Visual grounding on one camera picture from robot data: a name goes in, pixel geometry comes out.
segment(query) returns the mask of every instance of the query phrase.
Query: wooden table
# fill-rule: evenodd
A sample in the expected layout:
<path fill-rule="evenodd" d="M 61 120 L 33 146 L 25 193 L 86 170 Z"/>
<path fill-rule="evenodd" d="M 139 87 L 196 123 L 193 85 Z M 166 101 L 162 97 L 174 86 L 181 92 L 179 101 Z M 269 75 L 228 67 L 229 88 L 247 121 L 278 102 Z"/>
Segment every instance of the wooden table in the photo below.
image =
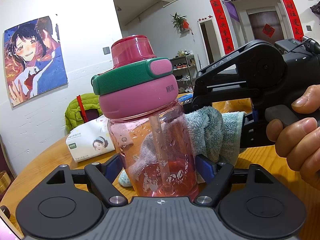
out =
<path fill-rule="evenodd" d="M 224 105 L 224 102 L 214 103 L 214 107 L 221 112 L 224 111 Z M 113 151 L 80 163 L 75 163 L 65 141 L 66 138 L 57 141 L 29 163 L 4 195 L 1 205 L 9 208 L 11 212 L 10 221 L 17 229 L 20 230 L 15 218 L 18 203 L 58 165 L 65 163 L 71 169 L 82 169 L 92 162 L 103 163 L 115 154 L 115 151 Z M 302 240 L 319 240 L 320 191 L 306 184 L 298 172 L 291 171 L 288 168 L 286 159 L 280 158 L 276 154 L 274 146 L 247 149 L 239 155 L 236 168 L 248 168 L 251 163 L 263 166 L 303 201 L 307 208 L 307 220 L 300 232 L 300 238 Z M 121 187 L 117 179 L 113 184 L 129 201 L 136 195 L 132 187 Z M 85 185 L 76 186 L 87 190 Z"/>

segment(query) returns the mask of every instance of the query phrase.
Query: metal bolt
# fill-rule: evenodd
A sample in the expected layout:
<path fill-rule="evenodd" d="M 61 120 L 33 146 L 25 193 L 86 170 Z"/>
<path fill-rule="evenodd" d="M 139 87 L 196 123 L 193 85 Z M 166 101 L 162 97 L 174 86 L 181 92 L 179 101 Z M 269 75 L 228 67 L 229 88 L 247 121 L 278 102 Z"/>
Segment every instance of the metal bolt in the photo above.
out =
<path fill-rule="evenodd" d="M 113 204 L 122 204 L 125 201 L 125 198 L 122 196 L 113 196 L 109 198 L 109 201 Z"/>
<path fill-rule="evenodd" d="M 209 196 L 200 196 L 197 197 L 197 202 L 200 204 L 209 204 L 212 201 L 212 198 Z"/>

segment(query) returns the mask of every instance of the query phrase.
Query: potted plant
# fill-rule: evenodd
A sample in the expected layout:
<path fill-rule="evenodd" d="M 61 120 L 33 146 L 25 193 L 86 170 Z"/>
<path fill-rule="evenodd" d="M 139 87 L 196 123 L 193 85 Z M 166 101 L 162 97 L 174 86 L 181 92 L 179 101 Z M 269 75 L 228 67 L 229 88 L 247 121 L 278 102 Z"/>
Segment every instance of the potted plant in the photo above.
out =
<path fill-rule="evenodd" d="M 171 15 L 172 16 L 172 23 L 174 24 L 174 28 L 183 32 L 185 29 L 189 27 L 189 24 L 186 21 L 186 15 L 180 16 L 180 14 Z"/>

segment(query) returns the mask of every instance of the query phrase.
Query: bottle body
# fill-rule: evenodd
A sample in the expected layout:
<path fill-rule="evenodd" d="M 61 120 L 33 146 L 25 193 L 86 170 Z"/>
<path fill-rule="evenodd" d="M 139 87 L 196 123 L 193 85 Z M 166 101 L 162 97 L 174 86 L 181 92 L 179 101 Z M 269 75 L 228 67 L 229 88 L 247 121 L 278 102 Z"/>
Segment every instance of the bottle body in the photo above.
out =
<path fill-rule="evenodd" d="M 195 162 L 182 105 L 110 119 L 109 134 L 139 196 L 198 194 Z"/>

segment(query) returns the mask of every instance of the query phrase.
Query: human hand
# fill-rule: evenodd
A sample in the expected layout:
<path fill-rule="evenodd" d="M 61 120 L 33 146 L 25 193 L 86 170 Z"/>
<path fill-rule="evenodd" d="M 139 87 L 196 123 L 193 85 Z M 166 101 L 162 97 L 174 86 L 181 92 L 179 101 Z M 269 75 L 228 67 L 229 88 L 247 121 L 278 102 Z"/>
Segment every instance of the human hand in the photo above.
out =
<path fill-rule="evenodd" d="M 12 81 L 12 86 L 9 86 L 10 98 L 12 100 L 13 106 L 16 106 L 22 103 L 23 101 L 26 101 L 30 97 L 31 90 L 29 90 L 28 93 L 25 95 L 23 93 L 20 80 L 18 80 L 18 87 L 19 89 L 17 88 L 14 81 Z"/>
<path fill-rule="evenodd" d="M 303 96 L 292 103 L 300 114 L 311 114 L 320 107 L 320 85 L 310 86 Z M 272 120 L 267 136 L 276 142 L 276 152 L 287 158 L 290 169 L 299 171 L 301 178 L 320 190 L 320 127 L 314 118 L 305 118 L 283 129 L 282 122 Z"/>

